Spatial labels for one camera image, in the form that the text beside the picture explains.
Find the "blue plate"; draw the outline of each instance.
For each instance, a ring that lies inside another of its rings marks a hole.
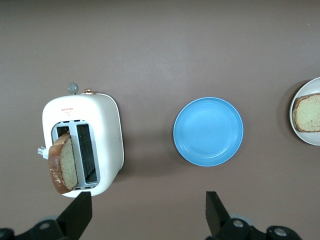
[[[244,126],[227,101],[203,97],[185,106],[175,120],[174,144],[192,164],[211,167],[224,163],[239,149]]]

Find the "toaster label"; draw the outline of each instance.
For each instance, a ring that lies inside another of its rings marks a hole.
[[[70,118],[71,112],[74,110],[73,107],[67,107],[67,108],[61,108],[61,111],[67,115],[68,118]]]

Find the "white plate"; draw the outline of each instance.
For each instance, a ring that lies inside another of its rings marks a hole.
[[[320,132],[299,132],[296,130],[293,122],[293,108],[296,98],[300,98],[302,96],[308,94],[318,94],[320,93],[320,77],[317,77],[309,82],[307,82],[303,87],[299,89],[299,91],[294,96],[291,105],[290,105],[290,123],[293,128],[293,131],[299,138],[305,141],[308,144],[320,146]]]

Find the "toaster slot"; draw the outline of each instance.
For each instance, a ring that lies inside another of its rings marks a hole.
[[[84,179],[87,184],[97,182],[97,172],[92,149],[90,130],[88,124],[76,126],[81,151]]]
[[[60,126],[56,128],[57,134],[58,134],[58,138],[60,138],[60,136],[62,136],[63,134],[69,132],[69,127],[67,126]]]
[[[100,181],[100,172],[93,128],[85,120],[58,122],[52,129],[52,142],[55,142],[62,134],[67,132],[71,135],[78,178],[78,186],[74,189],[94,188]]]

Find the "bread crust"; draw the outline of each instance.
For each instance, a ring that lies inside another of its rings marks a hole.
[[[292,111],[292,116],[293,116],[293,125],[294,125],[294,128],[300,132],[300,133],[318,133],[320,132],[319,131],[307,131],[307,130],[303,130],[299,127],[299,124],[298,124],[298,121],[297,121],[297,109],[300,105],[300,103],[303,101],[303,100],[306,100],[308,99],[309,97],[311,96],[316,96],[316,95],[319,95],[320,96],[320,93],[312,93],[312,94],[308,94],[308,95],[304,95],[304,96],[301,96],[301,97],[297,97],[294,101],[294,104],[293,104],[293,111]]]
[[[61,137],[59,137],[59,139],[55,141],[50,147],[48,154],[50,176],[55,189],[60,194],[66,194],[73,190],[73,188],[68,189],[66,186],[60,162],[60,153],[68,138],[71,138],[69,133],[65,133]]]

